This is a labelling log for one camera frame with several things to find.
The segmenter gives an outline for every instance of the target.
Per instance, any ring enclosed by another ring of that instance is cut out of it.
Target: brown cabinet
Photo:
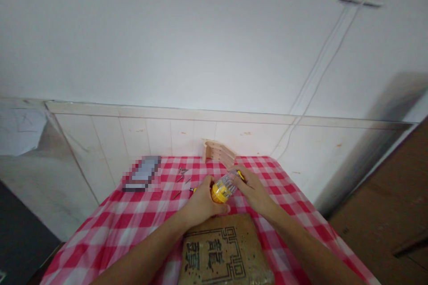
[[[428,120],[329,222],[381,284],[428,284]]]

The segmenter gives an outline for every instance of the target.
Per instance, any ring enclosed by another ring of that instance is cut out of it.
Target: hand
[[[276,203],[269,196],[267,190],[255,173],[243,165],[235,165],[227,170],[241,171],[246,183],[243,182],[240,177],[235,177],[233,184],[244,194],[252,209],[260,215],[265,216],[272,208],[276,207]]]
[[[187,204],[180,210],[185,216],[189,228],[203,223],[211,216],[230,212],[229,205],[215,203],[211,198],[210,187],[213,183],[214,177],[206,176]]]

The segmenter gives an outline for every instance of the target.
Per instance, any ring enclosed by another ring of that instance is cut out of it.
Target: white cable
[[[330,43],[333,41],[334,37],[336,36],[337,31],[339,30],[340,26],[342,25],[342,22],[344,20],[344,17],[347,15],[347,13],[349,12],[349,6],[344,6],[342,9],[342,12],[340,13],[340,16],[338,18],[338,20],[336,21],[336,24],[334,25],[333,29],[331,30],[329,36],[327,37],[327,39],[324,41],[322,47],[321,47],[321,51],[318,54],[317,59],[315,60],[315,63],[313,64],[313,67],[311,69],[311,72],[308,74],[308,76],[305,79],[305,82],[303,83],[303,86],[301,87],[299,94],[297,95],[297,98],[295,99],[291,110],[290,110],[290,114],[293,114],[294,108],[299,104],[299,102],[302,100],[302,92],[304,91],[306,85],[310,82],[310,80],[313,78],[313,76],[315,75],[315,71],[317,70],[320,61],[322,61],[322,58],[324,58],[325,56],[325,52],[326,52],[326,48],[328,48],[330,46]]]
[[[314,92],[313,92],[313,94],[312,94],[311,99],[309,100],[308,105],[306,106],[306,109],[304,110],[303,114],[300,116],[299,120],[297,121],[297,123],[296,123],[295,125],[294,125],[294,121],[293,121],[293,124],[291,125],[291,127],[292,127],[292,128],[291,128],[291,130],[290,130],[290,134],[289,134],[289,137],[288,137],[288,140],[287,140],[287,145],[285,146],[284,151],[281,153],[281,155],[280,155],[277,159],[280,159],[280,158],[283,156],[283,154],[285,154],[285,152],[287,151],[288,146],[289,146],[289,144],[290,144],[291,135],[293,134],[293,131],[294,131],[294,128],[295,128],[296,126],[298,126],[298,125],[299,125],[299,123],[300,123],[300,121],[302,120],[302,118],[306,115],[306,112],[308,111],[309,106],[311,105],[311,102],[312,102],[313,98],[315,97],[315,94],[317,93],[318,88],[320,87],[320,84],[321,84],[321,81],[322,81],[322,79],[323,79],[323,77],[324,77],[324,75],[325,75],[325,72],[326,72],[326,71],[327,71],[327,69],[330,67],[331,63],[333,62],[334,58],[336,57],[337,53],[339,52],[339,49],[342,47],[342,43],[343,43],[343,41],[345,40],[345,37],[346,37],[346,35],[348,34],[348,31],[349,31],[349,29],[350,29],[351,25],[353,24],[353,22],[354,22],[354,20],[355,20],[355,17],[357,16],[357,14],[358,14],[358,12],[359,12],[360,8],[364,5],[364,2],[365,2],[365,0],[362,0],[362,1],[361,1],[361,3],[358,5],[357,11],[355,12],[354,16],[352,17],[351,22],[349,23],[348,27],[346,28],[346,31],[345,31],[345,33],[343,34],[342,40],[340,40],[339,46],[337,47],[336,51],[334,52],[334,55],[333,55],[333,57],[331,58],[330,62],[328,63],[328,65],[326,66],[326,68],[324,69],[324,71],[322,72],[321,78],[320,78],[320,80],[319,80],[319,81],[318,81],[318,83],[317,83],[317,86],[316,86],[316,88],[315,88],[315,90],[314,90]]]

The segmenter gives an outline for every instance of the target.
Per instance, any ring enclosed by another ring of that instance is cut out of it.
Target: red and white checkered tablecloth
[[[274,159],[237,157],[236,163],[256,173],[271,197],[364,281],[379,284]],[[180,167],[189,170],[186,178],[176,183]],[[206,175],[219,178],[225,173],[224,166],[211,159],[203,164],[200,157],[162,157],[158,170],[161,191],[122,192],[120,184],[56,254],[41,283],[90,283],[182,208],[191,196],[189,187],[197,187]],[[182,191],[181,194],[172,199],[178,191]],[[310,284],[286,244],[272,226],[251,209],[239,191],[228,204],[231,214],[250,213],[276,284]],[[177,283],[181,250],[182,244],[178,242],[153,283]]]

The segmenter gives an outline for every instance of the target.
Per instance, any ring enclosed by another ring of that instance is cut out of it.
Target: person's left hand
[[[230,212],[230,206],[226,204],[215,203],[211,198],[211,183],[214,183],[214,177],[208,175],[202,184],[190,197],[186,205],[180,210],[189,228],[203,223],[214,215],[227,214]]]

